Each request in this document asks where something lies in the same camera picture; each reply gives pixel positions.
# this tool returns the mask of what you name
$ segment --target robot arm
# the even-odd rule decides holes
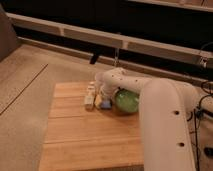
[[[191,84],[170,79],[129,77],[116,68],[99,76],[101,93],[120,87],[140,94],[139,114],[145,171],[195,171],[186,114],[199,94]]]

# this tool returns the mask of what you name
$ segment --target wooden cutting board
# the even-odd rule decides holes
[[[87,85],[56,85],[39,171],[143,170],[138,114],[86,111]]]

